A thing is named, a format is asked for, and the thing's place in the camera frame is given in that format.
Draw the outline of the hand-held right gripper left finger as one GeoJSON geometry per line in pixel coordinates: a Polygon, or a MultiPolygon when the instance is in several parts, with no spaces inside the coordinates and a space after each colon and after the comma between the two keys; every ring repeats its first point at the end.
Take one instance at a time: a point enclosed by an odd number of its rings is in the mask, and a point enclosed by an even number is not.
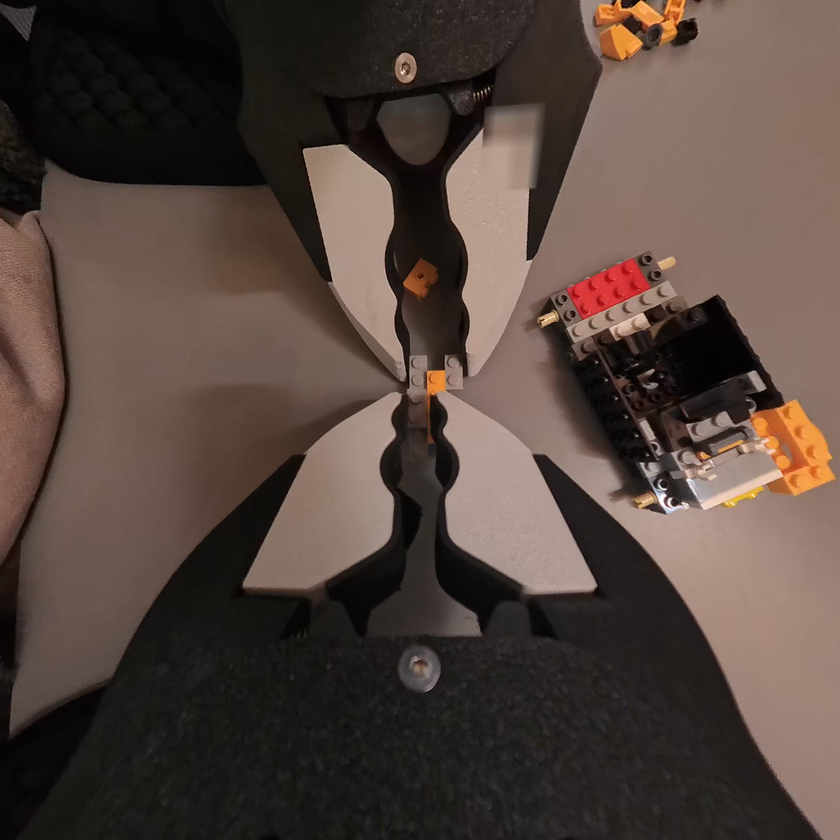
{"type": "Polygon", "coordinates": [[[310,447],[244,581],[250,595],[340,603],[358,635],[401,588],[422,509],[400,490],[406,398],[393,392],[310,447]]]}

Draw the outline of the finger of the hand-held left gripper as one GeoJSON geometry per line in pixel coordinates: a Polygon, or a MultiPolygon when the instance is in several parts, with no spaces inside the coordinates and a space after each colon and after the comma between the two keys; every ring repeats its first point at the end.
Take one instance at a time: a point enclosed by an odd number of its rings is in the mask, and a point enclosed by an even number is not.
{"type": "Polygon", "coordinates": [[[406,380],[397,300],[385,270],[394,226],[392,187],[345,144],[303,151],[328,257],[332,293],[368,348],[406,380]]]}
{"type": "Polygon", "coordinates": [[[469,322],[466,369],[476,376],[496,348],[522,293],[527,257],[530,190],[507,186],[500,156],[476,135],[445,178],[449,217],[465,247],[461,298],[469,322]]]}

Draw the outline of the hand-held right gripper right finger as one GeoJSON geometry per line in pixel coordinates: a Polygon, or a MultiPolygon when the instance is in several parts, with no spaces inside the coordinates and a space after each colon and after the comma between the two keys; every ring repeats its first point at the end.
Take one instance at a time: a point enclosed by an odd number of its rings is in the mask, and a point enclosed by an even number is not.
{"type": "Polygon", "coordinates": [[[484,631],[496,607],[592,595],[596,582],[534,454],[454,392],[432,397],[437,581],[484,631]]]}

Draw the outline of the narrow orange brick plate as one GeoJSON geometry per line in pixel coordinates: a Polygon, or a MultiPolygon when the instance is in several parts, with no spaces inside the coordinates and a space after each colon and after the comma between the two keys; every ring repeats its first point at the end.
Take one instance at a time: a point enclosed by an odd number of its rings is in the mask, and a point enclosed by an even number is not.
{"type": "Polygon", "coordinates": [[[446,391],[446,371],[427,371],[426,372],[426,393],[425,393],[425,407],[426,407],[426,434],[427,442],[432,444],[434,442],[432,430],[432,397],[439,392],[446,391]]]}

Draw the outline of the toy brick car model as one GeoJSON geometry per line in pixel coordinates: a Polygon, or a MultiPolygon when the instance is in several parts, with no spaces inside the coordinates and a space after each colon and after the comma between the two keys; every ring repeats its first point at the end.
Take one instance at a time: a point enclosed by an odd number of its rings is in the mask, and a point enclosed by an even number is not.
{"type": "Polygon", "coordinates": [[[734,508],[834,481],[821,430],[720,296],[679,294],[675,264],[645,251],[555,291],[538,316],[634,481],[635,507],[734,508]]]}

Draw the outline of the person's left forearm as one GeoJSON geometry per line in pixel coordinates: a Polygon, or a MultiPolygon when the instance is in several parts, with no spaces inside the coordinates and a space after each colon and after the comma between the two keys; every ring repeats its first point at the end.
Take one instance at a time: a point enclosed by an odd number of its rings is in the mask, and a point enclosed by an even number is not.
{"type": "Polygon", "coordinates": [[[92,181],[262,186],[224,2],[2,2],[2,109],[92,181]]]}

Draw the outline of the grey desk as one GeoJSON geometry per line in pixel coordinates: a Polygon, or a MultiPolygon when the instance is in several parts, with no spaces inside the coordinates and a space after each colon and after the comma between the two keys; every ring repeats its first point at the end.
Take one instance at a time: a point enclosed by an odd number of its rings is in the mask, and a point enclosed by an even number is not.
{"type": "MultiPolygon", "coordinates": [[[[838,480],[732,510],[633,509],[532,318],[650,249],[720,294],[838,467],[838,2],[702,2],[698,39],[607,66],[498,346],[463,398],[660,563],[761,750],[838,838],[838,480]]],[[[21,729],[112,674],[177,564],[288,456],[396,388],[265,187],[51,166],[66,411],[19,550],[21,729]]]]}

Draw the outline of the pile of small loose bricks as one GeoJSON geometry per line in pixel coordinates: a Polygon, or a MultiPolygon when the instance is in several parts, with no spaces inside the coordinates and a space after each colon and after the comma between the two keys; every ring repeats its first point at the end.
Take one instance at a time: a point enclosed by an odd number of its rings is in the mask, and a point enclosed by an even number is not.
{"type": "Polygon", "coordinates": [[[686,16],[687,1],[599,3],[593,23],[602,56],[624,61],[661,46],[684,46],[698,37],[699,25],[686,16]]]}

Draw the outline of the person's dark fleece jacket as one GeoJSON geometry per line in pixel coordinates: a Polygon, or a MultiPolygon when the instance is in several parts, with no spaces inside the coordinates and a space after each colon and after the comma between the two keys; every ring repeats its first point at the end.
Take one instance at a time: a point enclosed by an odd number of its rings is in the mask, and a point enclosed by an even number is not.
{"type": "Polygon", "coordinates": [[[1,102],[1,206],[15,214],[40,208],[45,177],[43,159],[26,139],[18,121],[1,102]]]}

